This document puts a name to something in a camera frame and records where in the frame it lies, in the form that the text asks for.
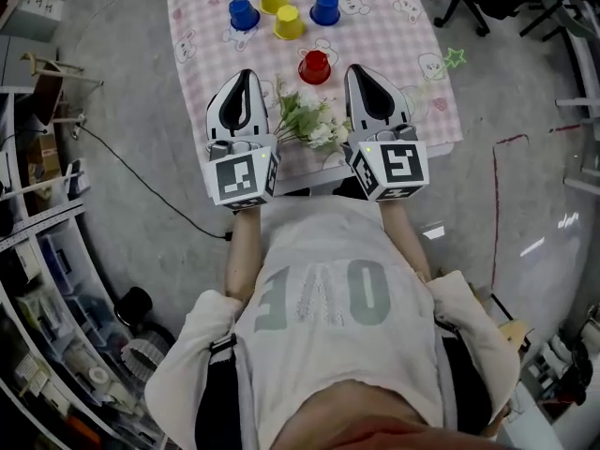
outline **white flower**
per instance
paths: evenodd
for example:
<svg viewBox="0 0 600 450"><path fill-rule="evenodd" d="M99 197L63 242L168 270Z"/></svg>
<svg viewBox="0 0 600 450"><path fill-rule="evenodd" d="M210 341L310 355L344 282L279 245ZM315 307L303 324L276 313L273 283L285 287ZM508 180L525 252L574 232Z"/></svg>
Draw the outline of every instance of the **white flower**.
<svg viewBox="0 0 600 450"><path fill-rule="evenodd" d="M320 147L329 143L333 137L334 135L331 131L331 127L326 124L320 124L310 132L310 135L308 135L308 146L312 149Z"/></svg>
<svg viewBox="0 0 600 450"><path fill-rule="evenodd" d="M307 107L312 111L319 110L321 102L312 88L303 86L298 90L298 105L300 107Z"/></svg>
<svg viewBox="0 0 600 450"><path fill-rule="evenodd" d="M328 106L324 106L324 108L319 112L319 119L317 120L320 124L330 124L334 119L334 113Z"/></svg>
<svg viewBox="0 0 600 450"><path fill-rule="evenodd" d="M348 129L343 125L338 125L334 128L334 136L336 137L336 144L342 145L348 140Z"/></svg>

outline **pink checkered tablecloth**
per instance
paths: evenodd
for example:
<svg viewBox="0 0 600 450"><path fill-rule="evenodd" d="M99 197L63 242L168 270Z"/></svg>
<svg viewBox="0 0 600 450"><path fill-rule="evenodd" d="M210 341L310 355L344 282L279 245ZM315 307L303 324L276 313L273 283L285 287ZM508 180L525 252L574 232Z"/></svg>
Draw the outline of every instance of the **pink checkered tablecloth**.
<svg viewBox="0 0 600 450"><path fill-rule="evenodd" d="M307 25L306 33L292 41L274 35L272 15L261 14L258 26L249 31L233 30L230 1L168 0L179 79L201 164L208 159L206 107L220 87L238 71L253 69L261 80L273 129L279 122L276 75L288 88L304 85L298 65L303 54L316 48L327 53L333 71L326 83L314 88L320 97L333 101L334 114L345 114L346 68L360 63L402 90L419 140L428 146L462 140L449 77L446 71L439 72L446 49L441 51L419 0L339 0L341 19L330 27L309 18L315 0L291 0ZM249 1L259 7L260 0ZM278 180L345 164L339 153L326 155L299 142L280 145L279 153Z"/></svg>

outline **black strap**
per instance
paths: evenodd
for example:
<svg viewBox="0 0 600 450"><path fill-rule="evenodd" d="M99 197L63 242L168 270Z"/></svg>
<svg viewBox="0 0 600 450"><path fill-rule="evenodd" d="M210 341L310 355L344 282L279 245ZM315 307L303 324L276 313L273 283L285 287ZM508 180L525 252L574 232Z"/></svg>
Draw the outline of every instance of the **black strap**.
<svg viewBox="0 0 600 450"><path fill-rule="evenodd" d="M237 369L233 351L228 360L208 366L206 386L196 415L195 436L197 448L242 448Z"/></svg>
<svg viewBox="0 0 600 450"><path fill-rule="evenodd" d="M452 371L452 382L457 402L457 429L463 433L479 435L491 420L491 399L481 375L475 368L469 349L454 325L445 322L436 324L452 332L451 337L442 337Z"/></svg>

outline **concrete floor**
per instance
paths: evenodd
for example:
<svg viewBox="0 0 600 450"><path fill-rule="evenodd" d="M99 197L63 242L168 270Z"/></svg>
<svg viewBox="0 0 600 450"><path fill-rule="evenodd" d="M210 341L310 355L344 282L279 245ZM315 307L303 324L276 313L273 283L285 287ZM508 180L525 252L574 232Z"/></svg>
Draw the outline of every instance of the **concrete floor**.
<svg viewBox="0 0 600 450"><path fill-rule="evenodd" d="M105 79L82 103L87 127L106 140L147 182L206 230L223 234L231 214L207 199L191 125L173 58L166 0L65 0L55 35L61 57ZM450 0L422 0L429 18ZM464 49L468 64L452 75L464 141L429 162L431 184L409 202L416 226L442 222L445 237L429 242L434 265L460 269L476 288L491 283L494 253L494 143L500 227L494 291L533 328L533 342L552 335L566 316L587 254L593 198L563 186L565 166L580 157L583 130L548 133L578 122L555 98L578 95L563 41L540 37L552 23L521 38L534 18L487 19L491 34L474 33L461 4L447 28L435 29L443 49ZM198 294L219 289L227 244L194 230L143 187L106 149L82 134L63 138L70 156L88 159L92 189L84 225L117 295L132 285L154 300L154 316L177 334ZM567 215L577 219L559 225ZM543 244L527 254L533 243Z"/></svg>

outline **cable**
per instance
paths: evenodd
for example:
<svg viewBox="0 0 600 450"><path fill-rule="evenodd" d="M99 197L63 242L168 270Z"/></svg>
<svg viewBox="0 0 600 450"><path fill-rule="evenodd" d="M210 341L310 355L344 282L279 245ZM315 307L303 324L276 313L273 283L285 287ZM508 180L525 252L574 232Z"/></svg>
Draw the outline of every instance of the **cable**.
<svg viewBox="0 0 600 450"><path fill-rule="evenodd" d="M231 241L231 237L232 237L232 233L231 232L227 232L225 233L225 235L223 236L219 236L219 235L214 235L210 232L207 232L204 229L201 229L198 225L196 225L189 217L187 217L186 215L184 215L182 212L180 212L179 210L177 210L174 206L172 206L169 202L167 202L164 197L162 195L160 195L160 193L158 193L156 190L154 190L152 187L150 187L144 180L143 178L141 178L135 170L133 170L131 167L129 167L129 165L127 165L127 163L120 158L115 152L114 150L111 149L111 147L104 142L98 135L96 135L95 133L92 133L90 130L88 130L87 128L83 127L81 124L75 124L76 127L79 127L81 130L87 132L89 135L91 135L92 137L94 137L96 140L98 140L100 143L102 143L106 149L111 152L121 163L123 163L123 165L125 166L125 168L127 168L131 173L133 173L135 175L135 177L140 180L140 182L146 187L148 188L148 190L150 190L152 193L154 193L157 197L159 197L163 203L165 205L167 205L169 208L171 208L176 214L178 214L180 217L185 218L196 230L199 230L200 232L204 233L205 235L208 236L212 236L213 238L218 238L219 240L225 240L226 242Z"/></svg>
<svg viewBox="0 0 600 450"><path fill-rule="evenodd" d="M0 142L0 150L2 150L4 148L4 144L8 139L11 139L13 137L16 137L18 133L25 133L27 131L30 131L31 133L43 133L44 135L46 133L48 133L48 130L43 129L43 130L33 130L31 128L24 128L23 130L19 130L18 132L14 132L11 135L8 135L2 142Z"/></svg>

